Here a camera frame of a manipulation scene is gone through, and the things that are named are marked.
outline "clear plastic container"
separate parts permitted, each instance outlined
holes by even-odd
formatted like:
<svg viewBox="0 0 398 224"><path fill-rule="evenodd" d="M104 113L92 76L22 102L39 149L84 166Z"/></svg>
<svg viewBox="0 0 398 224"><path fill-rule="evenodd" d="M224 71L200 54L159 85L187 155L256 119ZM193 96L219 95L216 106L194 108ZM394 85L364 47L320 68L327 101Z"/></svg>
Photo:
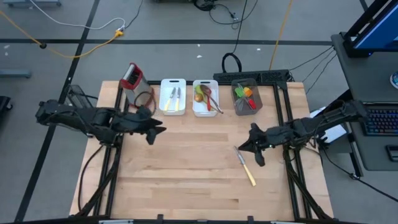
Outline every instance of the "clear plastic container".
<svg viewBox="0 0 398 224"><path fill-rule="evenodd" d="M252 91L251 96L247 97L247 101L244 98L240 99L240 97L236 93L235 89L237 89L237 88L239 89L238 84L240 84L243 88L248 87ZM232 94L233 104L234 104L234 108L235 108L235 113L238 116L256 114L257 111L259 111L262 108L262 101L261 101L261 97L259 94L259 89L257 87L257 83L256 83L255 79L253 79L253 78L244 78L244 79L240 79L240 80L233 80L231 82L231 94ZM250 100L254 101L254 104L256 105L255 109L252 109L250 107L250 105L248 103L248 101L250 101Z"/></svg>
<svg viewBox="0 0 398 224"><path fill-rule="evenodd" d="M166 104L170 99L173 89L176 88L174 97L170 100L169 108L166 110ZM177 91L181 89L180 99L177 103ZM164 115L176 116L185 114L185 99L187 95L187 82L182 78L166 78L160 83L159 109Z"/></svg>
<svg viewBox="0 0 398 224"><path fill-rule="evenodd" d="M205 103L198 103L195 101L195 86L197 85L206 85L211 89L211 97L217 102L217 104L220 104L219 99L218 99L218 82L216 80L195 80L192 83L192 101L193 101L193 113L197 117L214 117L217 115L217 111L207 110L207 106ZM210 100L210 103L212 106L215 107L214 103Z"/></svg>

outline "desk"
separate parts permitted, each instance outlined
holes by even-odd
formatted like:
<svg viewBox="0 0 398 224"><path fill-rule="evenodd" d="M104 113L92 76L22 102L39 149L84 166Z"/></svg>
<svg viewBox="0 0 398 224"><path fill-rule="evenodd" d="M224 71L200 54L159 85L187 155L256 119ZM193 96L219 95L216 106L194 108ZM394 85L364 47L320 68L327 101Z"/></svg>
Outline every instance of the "desk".
<svg viewBox="0 0 398 224"><path fill-rule="evenodd" d="M159 98L159 86L153 87ZM303 84L288 83L288 88L293 116L308 116ZM113 107L117 91L118 82L103 82L97 106ZM224 114L197 118L192 111L192 86L187 86L183 116L164 116L161 112L154 116L167 130L157 136L153 146L147 144L145 136L125 135L111 218L156 219L164 214L165 219L178 220L247 220L249 215L255 220L294 219L282 146L263 152L265 167L259 167L250 152L242 152L256 179L255 187L233 150L233 145L247 140L251 122L262 129L278 125L273 89L260 86L263 108L256 115L240 117L235 115L230 91L230 86L220 86ZM88 140L82 167L98 147L97 140ZM319 155L306 150L300 154L307 189L333 216ZM83 205L98 186L103 157L104 151L85 172ZM71 214L78 211L77 190Z"/></svg>
<svg viewBox="0 0 398 224"><path fill-rule="evenodd" d="M398 53L376 52L369 58L349 58L342 36L333 35L331 40L349 86L340 97L342 100L398 103L398 90L389 81L389 77L398 71ZM349 128L367 170L398 170L398 162L392 162L385 149L388 144L397 144L397 137L365 136L359 123L349 123Z"/></svg>

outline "red pepper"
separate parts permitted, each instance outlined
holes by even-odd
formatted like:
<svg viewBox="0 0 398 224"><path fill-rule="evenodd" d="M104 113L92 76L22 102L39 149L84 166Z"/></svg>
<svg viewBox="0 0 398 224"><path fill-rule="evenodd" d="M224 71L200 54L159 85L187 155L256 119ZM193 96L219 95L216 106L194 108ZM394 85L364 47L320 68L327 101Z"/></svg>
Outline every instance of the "red pepper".
<svg viewBox="0 0 398 224"><path fill-rule="evenodd" d="M254 100L249 99L248 102L249 102L250 107L251 107L253 110L255 110L255 109L257 108L257 106L256 106L256 104L255 104L255 102L254 102Z"/></svg>

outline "black cable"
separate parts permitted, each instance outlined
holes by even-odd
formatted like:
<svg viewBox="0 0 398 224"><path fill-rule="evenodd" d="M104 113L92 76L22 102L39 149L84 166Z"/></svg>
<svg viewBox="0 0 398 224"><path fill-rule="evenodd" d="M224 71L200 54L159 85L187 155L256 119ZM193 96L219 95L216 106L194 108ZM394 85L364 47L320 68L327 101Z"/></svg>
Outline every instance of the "black cable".
<svg viewBox="0 0 398 224"><path fill-rule="evenodd" d="M284 152L282 152L282 158L286 161L286 157L285 157L285 153ZM294 155L293 158L290 161L288 161L288 162L292 162L295 158L296 158L296 156Z"/></svg>
<svg viewBox="0 0 398 224"><path fill-rule="evenodd" d="M398 199L396 199L395 197L393 197L393 196L391 196L391 195L389 195L389 194L387 194L387 193L384 193L383 191L381 191L381 190L379 190L379 189L373 187L372 185L370 185L370 184L366 183L365 181L361 180L361 179L360 179L359 177L357 177L356 175L350 174L347 170L344 170L344 169L341 168L339 165L335 164L335 163L329 158L328 153L326 152L326 150L323 150L323 152L325 153L326 158L329 160L329 162L330 162L331 164L333 164L335 167L339 168L339 170L343 171L344 173L348 174L353 180L357 180L357 181L359 181L360 183L362 183L362 184L364 184L364 185L370 187L371 189L375 190L377 193L380 193L380 194L386 196L387 198L389 198L389 199L391 199L391 200L393 200L393 201L395 201L395 202L398 202Z"/></svg>
<svg viewBox="0 0 398 224"><path fill-rule="evenodd" d="M296 80L294 80L293 73L291 71L289 71L289 75L290 75L290 77L287 81L288 82L296 82Z"/></svg>
<svg viewBox="0 0 398 224"><path fill-rule="evenodd" d="M314 153L318 154L319 158L321 159L321 164L323 165L323 159L322 159L322 156L321 156L321 154L320 154L318 151L316 151L316 150L314 150L314 149L311 149L311 148L309 148L309 147L307 147L307 146L304 146L304 148L303 148L303 149L306 149L306 150L308 150L308 151L312 151L312 152L314 152Z"/></svg>
<svg viewBox="0 0 398 224"><path fill-rule="evenodd" d="M317 68L319 67L319 65L321 65L321 63L322 63L324 60L326 60L326 59L329 57L329 55L331 55L331 53L333 53L333 51L329 52L328 55L327 55L326 57L324 57L324 58L317 64L317 66L315 66L315 68L313 68L313 70L303 79L302 82L305 82L305 81L307 80L307 78L315 71L315 69L317 69Z"/></svg>
<svg viewBox="0 0 398 224"><path fill-rule="evenodd" d="M120 149L116 148L116 153L114 155L114 161L112 163L111 168L109 169L108 173L106 174L103 182L98 186L98 188L95 190L95 193L89 201L85 204L85 206L75 215L77 216L87 216L90 210L94 207L95 203L98 201L99 197L102 195L104 189L106 186L109 184L111 179L116 175L116 169L119 165L120 161Z"/></svg>
<svg viewBox="0 0 398 224"><path fill-rule="evenodd" d="M133 102L133 106L134 107L136 107L136 108L138 108L138 107L140 107L141 105L137 105L137 99L140 97L140 96L142 96L143 94L148 94L148 95L150 95L150 97L152 98L152 101L154 102L154 110L153 110L153 112L151 113L152 115L151 116L153 116L153 115L155 115L155 113L156 113L156 100L155 100L155 95L154 95L154 93L153 93L153 89L152 89L152 93L151 92L148 92L148 91L143 91L142 93L139 93L138 95L137 95L137 97L134 99L134 102Z"/></svg>
<svg viewBox="0 0 398 224"><path fill-rule="evenodd" d="M244 13L246 12L246 6L247 6L247 4L248 4L248 0L246 0L246 1L244 2L242 17L244 16ZM243 23L243 22L241 22L240 25L239 25L238 38L236 38L234 50L233 50L232 52L230 52L230 53L225 54L224 57L223 57L221 66L222 66L222 69L223 69L223 72L224 72L224 73L226 73L226 70L225 70L225 59L226 59L227 57L229 57L229 56L232 56L232 57L235 59L235 62L236 62L236 64L238 65L238 68L239 68L239 72L242 72L242 63L241 63L240 59L234 54L235 51L236 51L236 47L238 46L238 43L239 43L239 36L241 35L242 23Z"/></svg>
<svg viewBox="0 0 398 224"><path fill-rule="evenodd" d="M94 99L94 100L98 100L98 97L96 97L96 96L90 96L90 95L85 95L85 94L81 94L82 96L85 96L85 97L88 97L88 98L91 98L91 99Z"/></svg>
<svg viewBox="0 0 398 224"><path fill-rule="evenodd" d="M328 50L330 50L332 47L333 47L333 46L329 47L329 48L326 49L324 52L320 53L318 56L316 56L316 57L314 57L314 58L311 58L310 60L307 60L306 62L304 62L304 63L302 63L302 64L300 64L300 65L297 65L296 67L291 68L291 69L289 69L289 70L290 70L290 71L295 70L296 68L299 68L299 67L305 65L306 63L309 63L309 62L311 62L311 61L317 59L318 57L320 57L321 55L323 55L325 52L327 52Z"/></svg>
<svg viewBox="0 0 398 224"><path fill-rule="evenodd" d="M79 212L81 212L81 188L83 187L83 176L85 174L85 171L87 169L88 164L90 163L90 161L95 157L95 155L97 155L100 150L103 148L103 146L100 146L99 149L97 149L93 155L90 156L90 158L87 160L85 166L83 167L83 170L81 171L80 174L80 183L79 183L79 190L78 190L78 199L77 199L77 206L79 208Z"/></svg>
<svg viewBox="0 0 398 224"><path fill-rule="evenodd" d="M258 2L259 2L259 0L256 0L256 3L254 3L253 8L250 10L249 14L248 14L245 18L243 17L244 15L242 14L242 19L241 19L240 21L238 21L238 22L218 22L218 21L216 21L216 20L214 19L214 17L211 15L211 11L209 11L209 15L210 15L211 20L212 20L213 22L217 23L217 24L221 24L221 25L239 24L239 23L242 23L243 21L245 21L246 19L249 18L249 16L252 14L252 12L254 11L254 9L256 8ZM226 7L225 5L223 5L223 4L215 4L214 6L219 6L219 5L224 6L225 8L227 8L227 10L228 10L230 16L234 19L234 16L235 16L235 15L234 15L234 14L229 10L229 8Z"/></svg>
<svg viewBox="0 0 398 224"><path fill-rule="evenodd" d="M248 0L246 0L246 1L244 2L242 17L244 16L244 12L246 11L246 6L247 6L247 4L248 4ZM241 24L239 25L238 38L236 38L235 48L234 48L234 50L232 51L232 54L235 53L236 47L238 46L239 36L241 35L242 24L243 24L243 21L241 21Z"/></svg>
<svg viewBox="0 0 398 224"><path fill-rule="evenodd" d="M132 22L134 22L134 21L137 19L138 15L139 15L139 11L141 10L141 6L142 6L142 3L143 3L143 2L144 2L144 0L141 0L141 3L140 3L140 5L139 5L139 7L138 7L138 11L137 11L136 16L134 16L134 18L132 18L132 20L129 22L129 24L128 24L124 29L127 29L127 28L132 24Z"/></svg>
<svg viewBox="0 0 398 224"><path fill-rule="evenodd" d="M325 67L323 67L322 72L319 74L318 78L315 80L315 82L312 84L312 86L307 90L307 92L305 94L308 94L310 92L310 90L312 89L312 87L316 84L316 82L318 81L318 79L321 77L322 73L325 71L325 69L327 68L327 66L329 65L329 63L337 56L337 54L335 54L335 56L333 56L328 63L326 63Z"/></svg>

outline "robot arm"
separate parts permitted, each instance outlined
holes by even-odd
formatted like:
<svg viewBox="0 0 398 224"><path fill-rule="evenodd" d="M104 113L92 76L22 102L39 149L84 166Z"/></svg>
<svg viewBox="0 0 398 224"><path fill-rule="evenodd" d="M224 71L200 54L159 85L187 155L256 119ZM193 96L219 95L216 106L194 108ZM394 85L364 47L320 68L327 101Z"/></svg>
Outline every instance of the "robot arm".
<svg viewBox="0 0 398 224"><path fill-rule="evenodd" d="M120 112L114 108L77 108L59 104L57 100L40 102L37 122L46 126L64 125L94 135L105 146L112 146L121 133L147 134L153 144L157 134L166 130L158 127L162 122L152 119L151 112L140 107L137 113Z"/></svg>
<svg viewBox="0 0 398 224"><path fill-rule="evenodd" d="M261 151L269 147L288 144L294 148L304 147L311 138L329 128L348 121L366 117L366 109L360 101L350 101L343 106L326 111L315 118L301 118L286 122L283 126L262 131L256 123L251 124L249 139L239 146L239 150L253 152L256 162L265 165Z"/></svg>

